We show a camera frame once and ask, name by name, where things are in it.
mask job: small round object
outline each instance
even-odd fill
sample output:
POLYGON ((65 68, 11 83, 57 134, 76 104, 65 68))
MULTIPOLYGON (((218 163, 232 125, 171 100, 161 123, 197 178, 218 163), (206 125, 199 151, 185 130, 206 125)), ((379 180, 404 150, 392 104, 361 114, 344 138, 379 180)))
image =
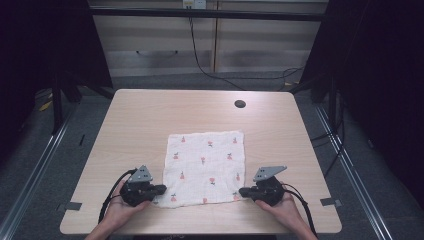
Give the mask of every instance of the small round object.
POLYGON ((234 105, 236 105, 238 108, 244 108, 246 107, 246 102, 243 100, 237 100, 234 102, 234 105))

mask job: black tape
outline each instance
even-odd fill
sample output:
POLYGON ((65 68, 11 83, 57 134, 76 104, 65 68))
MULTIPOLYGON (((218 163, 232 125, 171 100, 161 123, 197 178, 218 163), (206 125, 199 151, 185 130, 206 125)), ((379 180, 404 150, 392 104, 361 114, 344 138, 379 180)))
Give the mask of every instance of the black tape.
POLYGON ((324 199, 320 199, 321 204, 323 206, 329 206, 329 205, 334 205, 334 200, 332 198, 324 198, 324 199))
POLYGON ((66 212, 66 210, 74 210, 79 211, 81 208, 82 203, 76 203, 76 202, 68 202, 66 204, 59 204, 57 206, 56 211, 59 212, 66 212))
POLYGON ((320 199, 322 206, 329 206, 329 205, 334 205, 336 208, 341 207, 342 206, 342 202, 338 199, 334 200, 332 198, 324 198, 324 199, 320 199))

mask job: electrical outlet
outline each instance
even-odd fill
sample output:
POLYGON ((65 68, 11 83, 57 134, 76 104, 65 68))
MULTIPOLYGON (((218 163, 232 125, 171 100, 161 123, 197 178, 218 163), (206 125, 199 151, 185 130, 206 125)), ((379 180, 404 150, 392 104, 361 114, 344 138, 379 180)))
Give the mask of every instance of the electrical outlet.
POLYGON ((184 9, 194 9, 194 0, 183 0, 184 9))
POLYGON ((206 9, 206 0, 194 0, 195 9, 206 9))

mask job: wooden table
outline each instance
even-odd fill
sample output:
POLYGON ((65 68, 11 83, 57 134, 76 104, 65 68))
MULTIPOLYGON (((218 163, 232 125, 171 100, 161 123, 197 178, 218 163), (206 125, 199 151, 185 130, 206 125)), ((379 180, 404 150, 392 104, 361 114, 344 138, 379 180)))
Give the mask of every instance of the wooden table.
MULTIPOLYGON (((246 183, 262 166, 286 165, 277 178, 295 186, 309 203, 319 233, 336 233, 341 223, 293 95, 275 92, 119 90, 115 94, 60 229, 87 234, 100 208, 125 171, 147 165, 153 184, 162 183, 167 140, 174 133, 241 130, 245 134, 246 183), (246 107, 235 106, 243 100, 246 107)), ((306 220, 300 202, 298 208, 306 220)), ((160 209, 153 204, 131 219, 121 234, 280 234, 288 232, 250 199, 160 209)))

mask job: cable on wall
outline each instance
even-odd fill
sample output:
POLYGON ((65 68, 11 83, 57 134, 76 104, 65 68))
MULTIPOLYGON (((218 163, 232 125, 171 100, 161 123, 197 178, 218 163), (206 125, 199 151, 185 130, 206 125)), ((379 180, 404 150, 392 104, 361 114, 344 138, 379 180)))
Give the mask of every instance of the cable on wall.
POLYGON ((218 76, 211 75, 211 74, 205 72, 202 69, 202 67, 200 66, 199 58, 197 56, 196 41, 195 41, 195 38, 194 38, 193 19, 192 18, 189 18, 189 22, 190 22, 191 40, 193 42, 194 57, 196 59, 196 64, 197 64, 197 67, 199 68, 199 70, 203 74, 205 74, 206 76, 208 76, 210 78, 213 78, 213 79, 218 79, 218 80, 222 80, 224 82, 227 82, 227 83, 231 84, 232 86, 236 87, 237 89, 240 89, 242 91, 247 91, 246 89, 244 89, 244 88, 242 88, 242 87, 234 84, 230 80, 236 80, 236 79, 245 79, 245 80, 278 80, 278 79, 283 79, 283 83, 282 83, 281 87, 276 90, 276 91, 281 91, 284 88, 284 86, 285 86, 286 77, 291 76, 291 75, 295 74, 296 72, 298 72, 300 70, 303 70, 303 68, 304 68, 304 66, 299 67, 299 68, 288 68, 288 69, 286 69, 286 70, 283 71, 282 76, 278 76, 278 77, 225 77, 224 78, 224 77, 218 77, 218 76))

